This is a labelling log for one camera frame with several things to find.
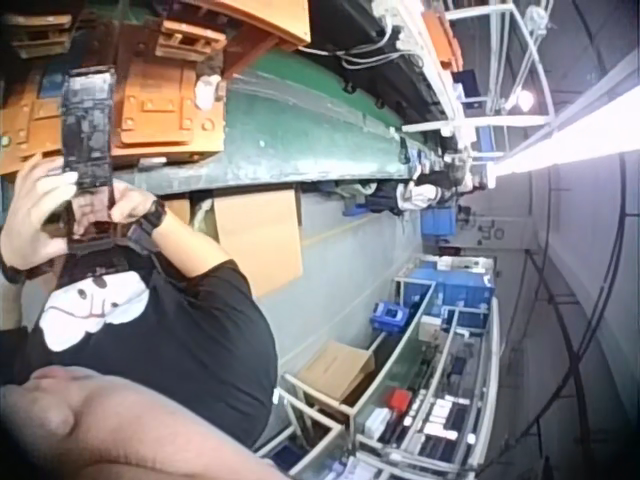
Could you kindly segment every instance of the black t-shirt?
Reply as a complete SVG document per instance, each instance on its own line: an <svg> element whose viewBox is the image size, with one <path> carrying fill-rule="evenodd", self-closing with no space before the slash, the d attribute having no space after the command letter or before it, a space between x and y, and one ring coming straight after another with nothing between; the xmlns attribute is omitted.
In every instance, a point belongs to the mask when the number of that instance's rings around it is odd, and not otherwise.
<svg viewBox="0 0 640 480"><path fill-rule="evenodd" d="M271 412L277 355L246 278L233 261L187 280L126 257L133 270L54 291L31 333L0 332L0 364L13 365L5 382L48 365L90 368L162 393L253 446Z"/></svg>

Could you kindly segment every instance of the overhead lamp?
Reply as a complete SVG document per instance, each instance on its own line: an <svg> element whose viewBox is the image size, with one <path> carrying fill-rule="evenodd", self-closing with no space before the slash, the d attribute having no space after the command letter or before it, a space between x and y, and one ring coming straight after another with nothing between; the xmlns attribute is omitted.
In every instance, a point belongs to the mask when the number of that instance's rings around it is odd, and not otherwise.
<svg viewBox="0 0 640 480"><path fill-rule="evenodd" d="M518 89L504 103L504 110L505 112L508 112L513 107L518 105L518 107L520 107L520 110L522 110L524 113L527 113L529 110L531 110L531 107L533 107L534 103L535 97L533 96L533 93L531 93L529 90Z"/></svg>
<svg viewBox="0 0 640 480"><path fill-rule="evenodd" d="M640 150L640 86L495 165L496 176Z"/></svg>
<svg viewBox="0 0 640 480"><path fill-rule="evenodd" d="M534 102L535 102L535 98L533 96L533 93L531 93L530 91L522 90L518 94L518 106L520 107L520 110L522 110L524 113L527 113L529 110L531 110L531 107L533 107Z"/></svg>

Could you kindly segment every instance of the red object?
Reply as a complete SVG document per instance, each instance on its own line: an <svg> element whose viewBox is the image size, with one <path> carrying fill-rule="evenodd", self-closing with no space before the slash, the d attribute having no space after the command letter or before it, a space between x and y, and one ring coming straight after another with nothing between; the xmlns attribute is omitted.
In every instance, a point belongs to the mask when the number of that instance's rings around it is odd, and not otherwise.
<svg viewBox="0 0 640 480"><path fill-rule="evenodd" d="M399 415L403 415L411 403L411 393L402 388L394 388L389 396L387 406Z"/></svg>

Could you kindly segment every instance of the black wristwatch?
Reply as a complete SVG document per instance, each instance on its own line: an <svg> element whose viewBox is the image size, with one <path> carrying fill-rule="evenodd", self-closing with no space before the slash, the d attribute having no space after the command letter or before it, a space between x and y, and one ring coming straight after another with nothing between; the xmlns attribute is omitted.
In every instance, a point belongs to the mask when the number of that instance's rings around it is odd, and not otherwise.
<svg viewBox="0 0 640 480"><path fill-rule="evenodd" d="M151 208L138 220L140 228L149 236L153 231L160 226L164 217L167 215L167 211L164 207L164 202L159 198L156 198L151 204Z"/></svg>
<svg viewBox="0 0 640 480"><path fill-rule="evenodd" d="M2 268L2 276L7 282L12 285L22 285L25 282L27 272L7 265L2 258L2 252L0 252L0 267Z"/></svg>

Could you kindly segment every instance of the person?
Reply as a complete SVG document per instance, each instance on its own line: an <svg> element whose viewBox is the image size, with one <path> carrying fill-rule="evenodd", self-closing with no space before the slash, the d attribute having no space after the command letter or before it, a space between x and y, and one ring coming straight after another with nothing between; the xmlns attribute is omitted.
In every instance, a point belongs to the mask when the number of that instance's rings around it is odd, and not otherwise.
<svg viewBox="0 0 640 480"><path fill-rule="evenodd" d="M433 205L444 205L487 189L487 184L474 179L468 168L453 165L444 170L423 173L418 163L408 182L385 180L378 182L374 192L365 197L366 208L372 213L391 212L401 216L410 210L422 210Z"/></svg>
<svg viewBox="0 0 640 480"><path fill-rule="evenodd" d="M0 470L9 478L286 478L183 406L120 377L45 367L0 388L0 399Z"/></svg>
<svg viewBox="0 0 640 480"><path fill-rule="evenodd" d="M409 210L422 210L438 201L441 191L428 183L420 180L422 165L415 167L413 177L408 182L396 180L383 180L378 182L371 195L365 197L365 206L372 213L391 212L401 216Z"/></svg>
<svg viewBox="0 0 640 480"><path fill-rule="evenodd" d="M110 221L146 222L158 252L114 247L65 256L68 239L42 227L61 204L82 198L75 172L52 174L62 163L25 164L0 233L1 383L29 385L53 365L89 368L158 392L252 447L270 416L277 354L247 279L213 239L119 181ZM100 206L91 198L79 204L81 235ZM60 256L53 292L29 331L20 306L25 272ZM124 270L111 268L116 258Z"/></svg>

